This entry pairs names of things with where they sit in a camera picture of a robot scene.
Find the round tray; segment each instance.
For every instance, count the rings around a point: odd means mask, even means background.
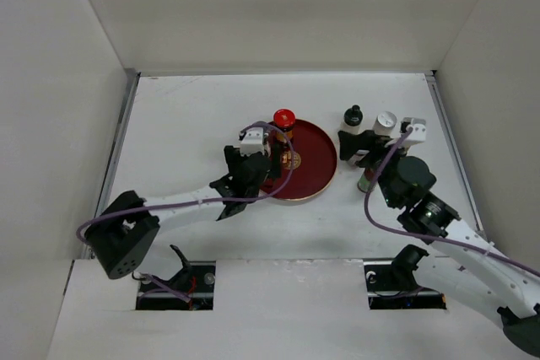
[[[338,166],[338,154],[332,139],[318,126],[296,120],[293,130],[294,171],[290,182],[277,195],[280,200],[298,201],[316,196],[326,189]],[[291,165],[290,151],[282,153],[281,177],[267,180],[261,190],[270,193],[287,177]]]

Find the wire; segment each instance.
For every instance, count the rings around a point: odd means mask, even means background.
[[[191,297],[188,297],[187,294],[184,294],[181,291],[176,291],[175,289],[167,286],[165,283],[161,282],[157,277],[152,276],[151,274],[145,273],[141,274],[141,276],[146,277],[148,280],[150,280],[152,283],[154,283],[156,286],[161,287],[162,290],[165,290],[167,293],[171,293],[178,299],[181,299],[185,303],[189,303],[192,299]]]
[[[277,128],[276,126],[268,124],[268,123],[266,123],[264,121],[258,121],[258,122],[255,122],[255,123],[251,124],[250,126],[247,126],[241,132],[246,132],[249,129],[252,129],[254,127],[259,127],[259,126],[274,130],[274,131],[278,132],[279,134],[281,134],[283,136],[283,138],[285,139],[285,141],[287,141],[287,146],[290,149],[291,156],[294,156],[293,144],[291,143],[289,137],[287,137],[287,135],[283,131],[281,131],[279,128]],[[81,242],[87,244],[88,242],[86,241],[86,238],[83,236],[83,231],[87,227],[89,227],[90,225],[93,225],[95,223],[101,223],[103,221],[108,221],[108,220],[113,219],[113,218],[118,218],[118,217],[123,217],[123,216],[126,216],[126,215],[130,215],[130,214],[135,214],[137,212],[172,210],[174,208],[191,207],[191,206],[196,206],[196,205],[199,205],[199,204],[207,204],[207,203],[210,203],[210,202],[221,202],[221,201],[222,202],[255,202],[255,201],[265,200],[265,199],[267,199],[269,197],[275,196],[281,190],[284,189],[284,187],[290,181],[290,178],[291,178],[291,176],[293,174],[293,170],[294,170],[294,167],[293,167],[293,165],[291,165],[290,170],[287,173],[287,177],[285,177],[285,181],[276,190],[274,190],[271,193],[268,193],[268,194],[266,194],[264,196],[251,197],[251,198],[215,197],[215,198],[206,198],[206,199],[203,199],[201,201],[193,200],[193,201],[176,202],[176,203],[173,203],[173,204],[159,204],[159,205],[155,205],[155,206],[146,206],[146,207],[142,206],[142,207],[137,207],[137,208],[130,208],[128,210],[121,210],[121,211],[111,212],[111,213],[106,214],[106,215],[101,215],[99,217],[89,219],[88,221],[86,221],[85,223],[83,223],[81,226],[79,226],[77,228],[76,235],[77,235],[77,238]]]
[[[197,279],[195,277],[192,278],[192,287],[187,292],[187,295],[191,297],[189,300],[189,310],[192,310],[193,307],[193,294],[195,293],[195,287],[197,286]]]
[[[413,131],[412,128],[409,128],[407,130],[407,132],[403,133],[402,136],[397,140],[397,142],[394,143],[391,146],[390,151],[388,151],[388,153],[386,154],[386,156],[382,160],[381,165],[379,165],[379,167],[377,168],[377,171],[375,172],[375,176],[373,177],[373,179],[372,179],[372,181],[370,183],[370,187],[369,187],[367,193],[365,194],[365,198],[364,198],[364,212],[365,212],[365,216],[368,218],[368,221],[370,221],[370,223],[372,223],[378,229],[382,229],[383,231],[387,231],[387,232],[390,232],[392,234],[408,236],[409,238],[421,239],[423,241],[431,240],[431,241],[434,241],[434,242],[441,242],[443,244],[453,244],[455,246],[460,246],[462,248],[466,248],[466,249],[478,252],[481,255],[487,255],[489,257],[492,257],[493,259],[496,259],[497,261],[502,261],[503,263],[506,263],[508,265],[518,267],[518,268],[520,268],[520,269],[522,269],[524,271],[527,271],[527,272],[531,273],[532,275],[534,275],[536,277],[540,277],[540,271],[536,271],[530,266],[521,264],[519,261],[514,261],[512,259],[509,259],[508,257],[502,256],[502,255],[497,255],[496,253],[488,252],[486,249],[479,248],[479,247],[475,246],[474,244],[466,244],[464,242],[460,242],[460,241],[454,240],[454,239],[439,238],[437,236],[416,234],[416,233],[412,233],[412,232],[401,231],[399,229],[394,229],[394,228],[390,228],[390,227],[387,227],[385,225],[382,225],[381,223],[376,222],[376,220],[374,220],[373,217],[371,217],[370,209],[369,209],[369,202],[370,202],[371,192],[374,190],[375,185],[377,184],[377,181],[378,181],[379,177],[381,176],[382,171],[384,170],[384,168],[390,162],[390,159],[392,158],[393,154],[399,149],[399,147],[401,147],[401,145],[403,144],[405,139],[407,139],[407,137],[411,134],[412,131]]]
[[[167,293],[163,288],[154,288],[152,290],[148,290],[144,293],[142,293],[141,295],[138,296],[137,298],[137,304],[140,304],[141,303],[141,300],[143,298],[145,298],[147,295],[150,295],[152,293]]]
[[[135,273],[132,271],[132,279],[136,282],[144,282],[146,279],[135,277]]]
[[[367,279],[367,282],[369,283],[371,280],[373,280],[373,276],[369,276]],[[393,295],[382,295],[382,294],[379,294],[377,291],[372,291],[371,293],[381,298],[403,298],[403,297],[416,297],[423,290],[424,290],[424,287],[418,287],[418,288],[415,288],[413,291],[400,291],[399,293],[393,294]]]

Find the red bottle cap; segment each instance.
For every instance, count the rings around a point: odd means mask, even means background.
[[[273,114],[273,122],[278,128],[286,130],[294,126],[296,117],[291,110],[280,109]]]

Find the bottle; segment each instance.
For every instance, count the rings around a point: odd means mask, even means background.
[[[296,117],[291,110],[280,109],[273,114],[273,122],[277,128],[285,133],[287,138],[293,141],[293,128],[296,122]],[[276,134],[276,140],[282,144],[287,144],[285,138],[280,133]]]
[[[397,117],[390,111],[381,112],[373,124],[372,130],[375,134],[389,137],[396,126]],[[371,181],[375,177],[376,168],[365,168],[362,177],[358,180],[358,190],[367,193],[370,189]]]
[[[362,123],[362,111],[359,105],[353,105],[343,114],[341,129],[353,135],[360,134],[360,124]]]

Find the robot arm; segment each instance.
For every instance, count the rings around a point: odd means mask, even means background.
[[[421,135],[414,125],[402,127],[404,130],[410,132],[414,142]],[[361,138],[362,134],[357,136],[357,142]],[[373,170],[380,165],[382,171],[379,169],[377,181],[386,205],[404,208],[397,220],[407,232],[397,233],[409,233],[456,261],[453,266],[418,246],[408,245],[392,262],[396,277],[453,297],[501,327],[521,350],[540,357],[540,278],[513,266],[510,259],[474,232],[456,210],[429,191],[436,178],[424,161],[407,156],[412,143],[404,142],[392,155],[389,151],[395,140],[372,137],[367,143],[366,135],[363,139],[362,146],[369,153],[359,166]],[[342,140],[352,145],[352,138],[340,134]],[[347,154],[358,145],[349,148]]]
[[[143,199],[135,191],[120,194],[96,223],[84,231],[84,239],[110,279],[135,269],[169,279],[163,257],[152,249],[157,234],[200,221],[218,221],[242,212],[254,202],[262,183],[281,174],[279,152],[270,154],[263,127],[240,134],[240,147],[224,148],[229,173],[203,188],[163,198]],[[145,207],[181,209],[145,210]]]

